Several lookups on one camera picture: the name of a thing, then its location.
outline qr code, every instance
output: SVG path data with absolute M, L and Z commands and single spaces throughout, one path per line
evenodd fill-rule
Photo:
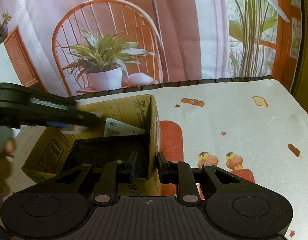
M 119 136 L 119 132 L 108 128 L 106 130 L 106 136 Z

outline cardboard box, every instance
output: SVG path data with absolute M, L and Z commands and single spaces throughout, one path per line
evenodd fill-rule
M 155 98 L 152 95 L 140 95 L 119 98 L 90 105 L 79 106 L 80 110 L 102 111 L 103 123 L 97 129 L 90 129 L 79 135 L 64 135 L 59 129 L 47 127 L 31 149 L 22 171 L 38 183 L 59 173 L 76 139 L 102 137 L 106 118 L 139 127 L 150 134 L 149 167 L 147 179 L 136 179 L 132 185 L 122 183 L 118 191 L 127 195 L 161 195 L 161 184 L 155 166 L 155 155 L 161 149 L 161 130 Z

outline chair backrest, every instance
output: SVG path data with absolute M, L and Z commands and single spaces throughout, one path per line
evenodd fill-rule
M 138 48 L 155 53 L 154 56 L 137 57 L 139 63 L 127 64 L 129 75 L 145 73 L 158 82 L 163 82 L 160 50 L 162 42 L 150 16 L 137 5 L 124 0 L 90 0 L 70 10 L 58 23 L 52 37 L 52 51 L 67 92 L 70 96 L 77 90 L 90 87 L 86 75 L 77 78 L 79 71 L 64 70 L 77 57 L 68 46 L 83 44 L 81 30 L 103 37 L 123 33 L 129 41 L 138 43 Z

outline silver screw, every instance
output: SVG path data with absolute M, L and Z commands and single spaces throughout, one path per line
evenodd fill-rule
M 198 197 L 195 195 L 186 195 L 183 197 L 183 200 L 188 203 L 195 203 L 198 201 Z
M 107 196 L 107 195 L 98 195 L 95 197 L 95 201 L 99 203 L 106 203 L 110 200 L 111 200 L 110 196 Z

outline small potted plant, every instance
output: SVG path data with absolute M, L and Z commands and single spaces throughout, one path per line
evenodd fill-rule
M 8 11 L 6 11 L 6 12 L 3 13 L 2 17 L 3 17 L 3 23 L 2 23 L 2 26 L 0 28 L 0 33 L 1 33 L 2 39 L 5 40 L 6 37 L 8 36 L 7 25 L 11 21 L 12 16 L 10 16 Z
M 138 63 L 136 56 L 154 55 L 153 52 L 139 49 L 137 42 L 123 41 L 123 35 L 108 34 L 99 38 L 88 31 L 80 32 L 86 44 L 69 46 L 74 50 L 71 55 L 78 59 L 63 70 L 71 69 L 71 73 L 78 71 L 77 80 L 86 74 L 97 91 L 121 88 L 122 72 L 128 77 L 126 64 Z

